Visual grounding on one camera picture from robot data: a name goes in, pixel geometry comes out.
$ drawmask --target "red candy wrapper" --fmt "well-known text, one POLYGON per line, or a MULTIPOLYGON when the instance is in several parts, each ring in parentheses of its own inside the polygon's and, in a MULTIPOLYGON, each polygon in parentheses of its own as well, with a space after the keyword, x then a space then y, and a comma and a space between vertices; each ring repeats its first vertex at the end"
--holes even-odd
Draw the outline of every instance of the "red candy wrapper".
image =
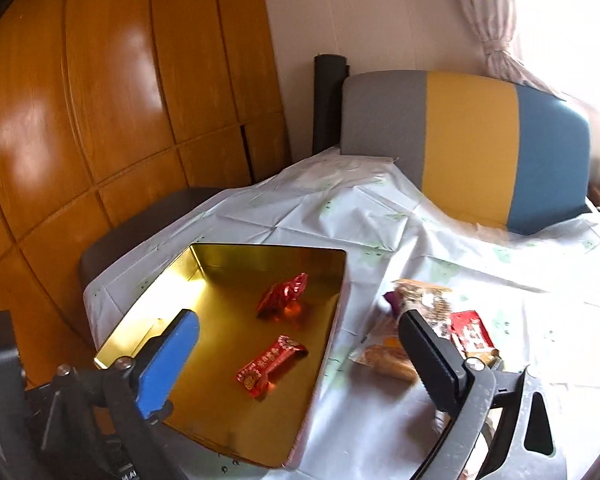
POLYGON ((499 355, 475 310, 451 314, 451 335, 456 346, 461 346, 459 350, 464 351, 465 357, 477 357, 488 366, 499 355))
POLYGON ((295 354, 307 354, 307 349, 298 341, 281 335, 265 352, 240 370, 235 378, 255 398, 269 385, 269 374, 295 354))
POLYGON ((256 315, 281 313, 292 301, 297 300, 306 288, 307 275, 305 272, 298 274, 288 282, 275 283, 264 294, 258 303, 256 315))

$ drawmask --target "plastic tablecloth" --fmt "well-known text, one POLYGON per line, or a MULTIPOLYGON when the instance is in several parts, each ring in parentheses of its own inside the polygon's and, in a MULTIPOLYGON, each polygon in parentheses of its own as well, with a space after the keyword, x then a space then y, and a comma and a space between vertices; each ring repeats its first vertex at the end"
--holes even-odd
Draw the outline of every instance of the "plastic tablecloth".
POLYGON ((400 277, 450 286, 453 309, 478 311, 508 370, 534 364, 568 478, 600 476, 600 213, 531 237, 465 224, 437 209, 391 159, 329 150, 260 184, 223 191, 106 269, 84 292, 97 347, 193 242, 339 248, 347 267, 344 318, 299 467, 239 463, 161 428, 190 478, 413 474, 438 437, 429 396, 421 384, 408 388, 347 359, 388 309, 381 296, 400 277))

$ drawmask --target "white wall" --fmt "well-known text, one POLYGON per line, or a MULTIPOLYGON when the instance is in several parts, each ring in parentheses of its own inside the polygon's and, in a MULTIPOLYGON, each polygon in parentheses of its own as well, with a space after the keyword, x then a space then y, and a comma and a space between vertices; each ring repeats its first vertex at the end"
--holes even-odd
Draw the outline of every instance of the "white wall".
POLYGON ((266 0, 294 160, 311 154, 314 56, 351 73, 398 68, 482 73, 480 42, 457 0, 266 0))

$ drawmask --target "wooden cabinet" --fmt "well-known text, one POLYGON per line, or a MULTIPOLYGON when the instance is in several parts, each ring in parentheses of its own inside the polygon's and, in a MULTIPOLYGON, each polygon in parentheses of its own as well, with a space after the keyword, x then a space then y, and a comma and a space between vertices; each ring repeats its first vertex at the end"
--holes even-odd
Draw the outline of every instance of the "wooden cabinet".
POLYGON ((264 0, 14 0, 0 19, 0 309, 31 381, 94 354, 88 245, 173 191, 286 164, 264 0))

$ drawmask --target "sunlight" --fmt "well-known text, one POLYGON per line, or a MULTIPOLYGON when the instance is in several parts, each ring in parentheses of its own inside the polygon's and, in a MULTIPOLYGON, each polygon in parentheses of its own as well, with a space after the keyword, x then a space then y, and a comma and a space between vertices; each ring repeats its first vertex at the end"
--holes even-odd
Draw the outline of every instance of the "sunlight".
POLYGON ((525 66, 600 111, 600 0, 516 0, 516 6, 525 66))

